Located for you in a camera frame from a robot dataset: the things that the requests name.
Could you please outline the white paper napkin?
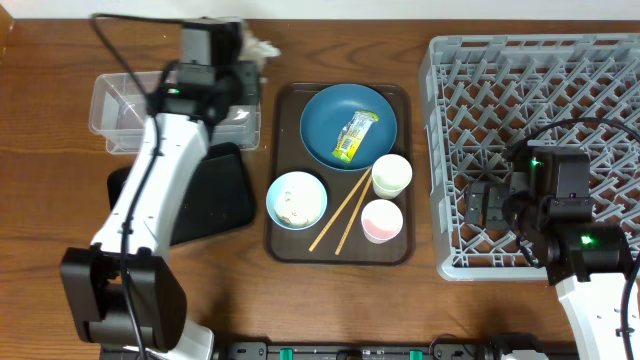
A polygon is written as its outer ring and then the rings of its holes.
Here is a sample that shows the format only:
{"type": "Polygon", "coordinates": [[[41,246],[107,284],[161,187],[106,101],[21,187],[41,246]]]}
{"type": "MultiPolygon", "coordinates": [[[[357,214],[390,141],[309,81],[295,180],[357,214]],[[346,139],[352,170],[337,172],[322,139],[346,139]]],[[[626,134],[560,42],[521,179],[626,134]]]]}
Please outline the white paper napkin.
{"type": "Polygon", "coordinates": [[[259,71],[262,72],[267,62],[272,58],[279,57],[281,51],[270,41],[259,40],[246,22],[241,23],[241,29],[242,48],[239,59],[255,62],[259,71]]]}

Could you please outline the light blue bowl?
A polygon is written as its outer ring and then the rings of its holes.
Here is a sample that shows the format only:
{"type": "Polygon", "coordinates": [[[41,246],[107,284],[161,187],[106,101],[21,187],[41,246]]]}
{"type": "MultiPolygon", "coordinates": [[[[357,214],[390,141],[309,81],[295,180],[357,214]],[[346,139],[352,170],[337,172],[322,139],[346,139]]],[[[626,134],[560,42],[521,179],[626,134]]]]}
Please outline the light blue bowl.
{"type": "Polygon", "coordinates": [[[292,171],[279,176],[266,195],[269,217],[287,230],[303,230],[316,224],[328,206],[325,186],[314,175],[292,171]]]}

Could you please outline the white cup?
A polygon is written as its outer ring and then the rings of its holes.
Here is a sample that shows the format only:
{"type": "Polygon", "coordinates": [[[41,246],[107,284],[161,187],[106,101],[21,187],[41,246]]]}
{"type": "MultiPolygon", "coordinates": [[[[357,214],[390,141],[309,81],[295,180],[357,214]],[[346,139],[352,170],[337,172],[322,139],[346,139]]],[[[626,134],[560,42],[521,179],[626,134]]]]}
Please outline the white cup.
{"type": "Polygon", "coordinates": [[[387,154],[372,167],[373,189],[383,199],[397,197],[411,182],[413,171],[409,161],[397,154],[387,154]]]}

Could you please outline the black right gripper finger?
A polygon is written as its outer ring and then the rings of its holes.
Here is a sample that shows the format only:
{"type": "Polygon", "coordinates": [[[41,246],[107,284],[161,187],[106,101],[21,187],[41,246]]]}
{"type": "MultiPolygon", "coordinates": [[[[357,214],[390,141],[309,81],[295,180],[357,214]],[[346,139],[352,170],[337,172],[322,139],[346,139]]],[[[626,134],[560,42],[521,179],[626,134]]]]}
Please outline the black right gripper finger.
{"type": "Polygon", "coordinates": [[[509,230],[503,213],[508,199],[509,187],[505,184],[490,184],[487,187],[484,205],[484,227],[489,230],[509,230]]]}
{"type": "Polygon", "coordinates": [[[485,196],[487,193],[487,182],[475,181],[467,185],[465,197],[465,215],[464,219],[467,224],[484,226],[485,225],[485,196]]]}

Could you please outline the dark blue plate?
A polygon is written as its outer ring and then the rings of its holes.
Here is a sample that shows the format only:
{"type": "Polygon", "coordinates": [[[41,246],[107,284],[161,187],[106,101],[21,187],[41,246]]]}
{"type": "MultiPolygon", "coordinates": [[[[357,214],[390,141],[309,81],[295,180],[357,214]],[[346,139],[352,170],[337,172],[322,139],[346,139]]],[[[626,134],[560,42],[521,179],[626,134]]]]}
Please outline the dark blue plate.
{"type": "Polygon", "coordinates": [[[338,171],[359,171],[371,166],[392,149],[398,123],[390,103],[376,90],[359,84],[329,86],[306,104],[300,119],[300,135],[305,148],[319,162],[338,171]],[[364,136],[363,143],[350,163],[336,158],[332,152],[341,131],[357,111],[379,116],[364,136]]]}

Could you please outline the leftover rice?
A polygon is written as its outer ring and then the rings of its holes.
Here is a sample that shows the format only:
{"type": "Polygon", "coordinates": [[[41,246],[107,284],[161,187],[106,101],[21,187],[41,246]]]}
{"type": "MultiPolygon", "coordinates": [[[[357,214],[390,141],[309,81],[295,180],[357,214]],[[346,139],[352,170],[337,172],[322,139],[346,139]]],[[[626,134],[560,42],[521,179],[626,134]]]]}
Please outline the leftover rice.
{"type": "Polygon", "coordinates": [[[311,225],[318,219],[321,210],[322,196],[314,189],[291,187],[276,198],[276,217],[292,228],[311,225]]]}

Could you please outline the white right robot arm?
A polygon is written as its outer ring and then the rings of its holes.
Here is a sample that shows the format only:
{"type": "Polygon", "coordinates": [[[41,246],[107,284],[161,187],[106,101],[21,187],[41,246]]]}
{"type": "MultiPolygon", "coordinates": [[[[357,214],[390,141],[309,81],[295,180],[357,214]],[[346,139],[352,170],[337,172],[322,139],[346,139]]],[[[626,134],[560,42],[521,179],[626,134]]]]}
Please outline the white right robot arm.
{"type": "Polygon", "coordinates": [[[592,217],[589,156],[526,146],[508,160],[508,182],[467,185],[466,223],[515,233],[525,259],[555,288],[580,358],[635,358],[639,263],[621,226],[592,217]]]}

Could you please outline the yellow snack wrapper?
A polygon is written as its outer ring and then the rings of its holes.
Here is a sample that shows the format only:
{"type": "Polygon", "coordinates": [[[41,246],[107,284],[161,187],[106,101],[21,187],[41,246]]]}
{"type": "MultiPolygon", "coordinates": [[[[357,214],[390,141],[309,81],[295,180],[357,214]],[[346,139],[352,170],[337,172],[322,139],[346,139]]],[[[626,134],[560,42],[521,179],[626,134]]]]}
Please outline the yellow snack wrapper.
{"type": "Polygon", "coordinates": [[[374,112],[357,110],[342,128],[332,155],[346,164],[351,163],[369,129],[379,119],[379,115],[374,112]]]}

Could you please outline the pink cup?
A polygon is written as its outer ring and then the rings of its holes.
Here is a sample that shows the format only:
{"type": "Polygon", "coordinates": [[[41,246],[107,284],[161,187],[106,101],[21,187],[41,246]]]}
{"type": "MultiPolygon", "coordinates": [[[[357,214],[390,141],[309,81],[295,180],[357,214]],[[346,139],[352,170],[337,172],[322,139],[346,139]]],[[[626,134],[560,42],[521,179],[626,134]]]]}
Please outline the pink cup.
{"type": "Polygon", "coordinates": [[[382,244],[395,238],[404,225],[400,208],[389,200],[369,202],[361,214],[365,237],[374,244],[382,244]]]}

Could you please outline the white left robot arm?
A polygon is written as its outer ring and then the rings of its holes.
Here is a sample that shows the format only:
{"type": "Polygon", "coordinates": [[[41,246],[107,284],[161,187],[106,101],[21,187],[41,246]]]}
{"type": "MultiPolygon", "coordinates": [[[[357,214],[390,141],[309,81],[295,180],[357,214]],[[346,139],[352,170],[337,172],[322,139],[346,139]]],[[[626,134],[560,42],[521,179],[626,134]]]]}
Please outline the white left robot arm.
{"type": "Polygon", "coordinates": [[[141,359],[209,359],[214,334],[187,315],[168,265],[175,222],[216,125],[260,102],[253,61],[168,63],[144,94],[148,117],[120,196],[86,248],[66,250],[60,274],[79,338],[141,359]]]}

